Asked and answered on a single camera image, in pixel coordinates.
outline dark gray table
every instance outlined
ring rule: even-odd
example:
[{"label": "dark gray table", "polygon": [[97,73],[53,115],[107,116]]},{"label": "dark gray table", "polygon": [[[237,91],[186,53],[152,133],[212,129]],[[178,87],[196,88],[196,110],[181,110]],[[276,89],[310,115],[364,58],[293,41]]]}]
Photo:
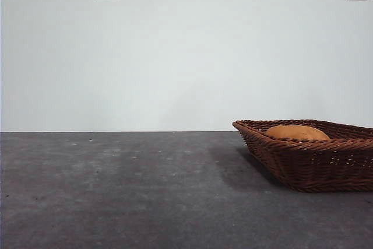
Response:
[{"label": "dark gray table", "polygon": [[236,132],[2,133],[2,248],[373,248],[373,193],[279,184]]}]

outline wicker basket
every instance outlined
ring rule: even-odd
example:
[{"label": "wicker basket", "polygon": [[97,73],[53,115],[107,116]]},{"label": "wicker basket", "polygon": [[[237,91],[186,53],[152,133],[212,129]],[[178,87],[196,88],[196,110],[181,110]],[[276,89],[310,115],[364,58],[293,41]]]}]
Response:
[{"label": "wicker basket", "polygon": [[[275,125],[308,125],[331,140],[277,139]],[[317,120],[236,121],[249,151],[285,185],[301,192],[372,191],[373,129]]]}]

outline white wall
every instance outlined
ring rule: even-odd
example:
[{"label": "white wall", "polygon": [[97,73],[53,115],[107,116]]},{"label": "white wall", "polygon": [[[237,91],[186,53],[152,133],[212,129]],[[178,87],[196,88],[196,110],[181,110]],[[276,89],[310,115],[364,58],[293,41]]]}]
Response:
[{"label": "white wall", "polygon": [[373,5],[2,0],[3,131],[373,127]]}]

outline bread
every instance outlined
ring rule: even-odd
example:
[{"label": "bread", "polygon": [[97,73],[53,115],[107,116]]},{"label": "bread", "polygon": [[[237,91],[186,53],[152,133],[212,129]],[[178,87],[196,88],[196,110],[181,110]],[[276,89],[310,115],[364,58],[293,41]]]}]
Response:
[{"label": "bread", "polygon": [[330,140],[321,130],[306,125],[277,125],[269,128],[265,134],[275,138]]}]

